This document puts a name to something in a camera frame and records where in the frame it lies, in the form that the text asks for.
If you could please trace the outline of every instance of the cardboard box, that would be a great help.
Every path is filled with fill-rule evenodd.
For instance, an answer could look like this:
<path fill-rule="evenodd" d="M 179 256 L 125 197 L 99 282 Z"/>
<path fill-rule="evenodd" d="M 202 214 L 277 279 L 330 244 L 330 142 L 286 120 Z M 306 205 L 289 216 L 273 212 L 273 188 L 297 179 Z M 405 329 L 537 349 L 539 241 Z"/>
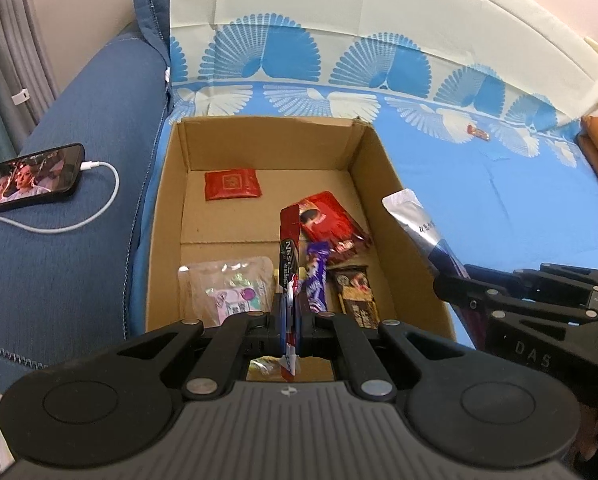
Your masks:
<path fill-rule="evenodd" d="M 204 173 L 233 168 L 255 168 L 262 196 L 206 202 Z M 402 188 L 377 133 L 360 120 L 236 116 L 176 123 L 154 213 L 146 330 L 185 317 L 179 266 L 247 256 L 268 256 L 277 266 L 279 211 L 329 190 L 373 238 L 372 249 L 349 263 L 369 266 L 381 319 L 454 338 L 426 264 L 381 205 Z M 330 310 L 339 309 L 332 288 L 328 300 Z"/>

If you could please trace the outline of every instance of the purple circle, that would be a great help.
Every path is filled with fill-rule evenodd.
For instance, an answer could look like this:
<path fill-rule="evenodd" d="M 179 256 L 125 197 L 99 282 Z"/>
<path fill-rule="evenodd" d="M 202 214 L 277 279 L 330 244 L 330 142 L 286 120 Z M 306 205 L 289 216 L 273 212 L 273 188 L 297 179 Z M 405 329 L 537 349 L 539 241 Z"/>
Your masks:
<path fill-rule="evenodd" d="M 241 297 L 246 301 L 252 301 L 257 295 L 252 288 L 244 288 L 244 290 L 241 291 Z"/>

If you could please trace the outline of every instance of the purple candy wrapper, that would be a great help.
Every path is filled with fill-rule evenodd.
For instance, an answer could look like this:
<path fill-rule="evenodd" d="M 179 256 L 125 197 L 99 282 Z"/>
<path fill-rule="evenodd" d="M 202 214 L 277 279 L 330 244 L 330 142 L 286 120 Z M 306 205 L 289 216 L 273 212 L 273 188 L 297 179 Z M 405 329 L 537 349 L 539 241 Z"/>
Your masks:
<path fill-rule="evenodd" d="M 306 279 L 303 290 L 308 295 L 311 312 L 325 312 L 326 308 L 326 261 L 330 255 L 328 242 L 308 244 L 306 249 Z"/>

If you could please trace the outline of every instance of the silver bolt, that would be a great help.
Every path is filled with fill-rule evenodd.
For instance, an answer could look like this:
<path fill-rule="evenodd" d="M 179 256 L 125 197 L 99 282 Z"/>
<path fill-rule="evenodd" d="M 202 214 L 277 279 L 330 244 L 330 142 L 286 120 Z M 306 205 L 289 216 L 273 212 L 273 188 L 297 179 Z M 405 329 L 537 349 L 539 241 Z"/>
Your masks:
<path fill-rule="evenodd" d="M 217 383 L 215 383 L 215 381 L 212 379 L 208 379 L 207 377 L 191 379 L 186 383 L 186 389 L 191 394 L 197 395 L 214 394 L 217 391 L 217 387 Z"/>
<path fill-rule="evenodd" d="M 361 390 L 364 394 L 372 395 L 373 397 L 383 397 L 393 390 L 393 386 L 381 379 L 370 379 L 361 384 Z"/>

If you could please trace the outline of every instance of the red snack package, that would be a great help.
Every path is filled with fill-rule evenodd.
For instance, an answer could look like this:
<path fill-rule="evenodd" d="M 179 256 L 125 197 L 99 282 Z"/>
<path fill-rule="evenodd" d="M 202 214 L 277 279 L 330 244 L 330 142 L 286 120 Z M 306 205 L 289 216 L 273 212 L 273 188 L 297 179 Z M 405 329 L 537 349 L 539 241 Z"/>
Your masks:
<path fill-rule="evenodd" d="M 206 173 L 204 177 L 206 201 L 261 196 L 255 170 L 213 171 Z"/>
<path fill-rule="evenodd" d="M 299 202 L 301 228 L 313 242 L 328 242 L 329 264 L 345 262 L 372 241 L 330 191 L 322 191 Z"/>

